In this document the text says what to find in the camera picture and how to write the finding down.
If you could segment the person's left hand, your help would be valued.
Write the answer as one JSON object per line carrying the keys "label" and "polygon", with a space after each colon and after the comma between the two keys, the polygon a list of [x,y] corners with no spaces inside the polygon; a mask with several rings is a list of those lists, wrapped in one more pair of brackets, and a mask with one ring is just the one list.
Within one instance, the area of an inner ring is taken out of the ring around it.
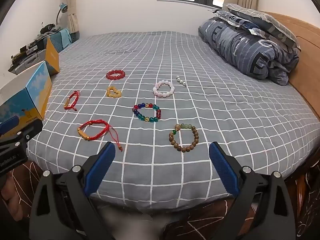
{"label": "person's left hand", "polygon": [[6,182],[1,189],[1,196],[12,218],[15,221],[20,221],[23,218],[23,210],[19,203],[20,198],[15,189],[14,178],[11,171],[6,175]]}

